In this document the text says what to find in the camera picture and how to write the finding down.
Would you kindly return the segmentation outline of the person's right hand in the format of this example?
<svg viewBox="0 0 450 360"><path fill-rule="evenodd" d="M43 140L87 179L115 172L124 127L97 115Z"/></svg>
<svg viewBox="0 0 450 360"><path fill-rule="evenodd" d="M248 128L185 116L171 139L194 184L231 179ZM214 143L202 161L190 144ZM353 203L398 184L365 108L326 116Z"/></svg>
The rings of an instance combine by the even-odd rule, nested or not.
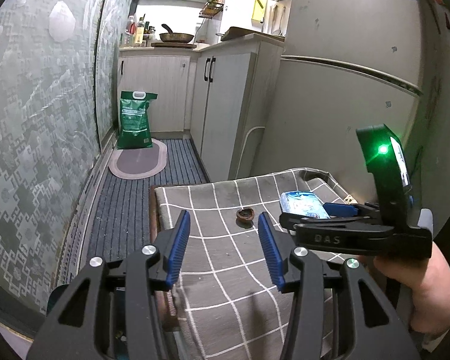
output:
<svg viewBox="0 0 450 360"><path fill-rule="evenodd" d="M440 336L450 330L450 266L436 244L432 256L408 261L376 256L374 267L412 291L410 325L416 332Z"/></svg>

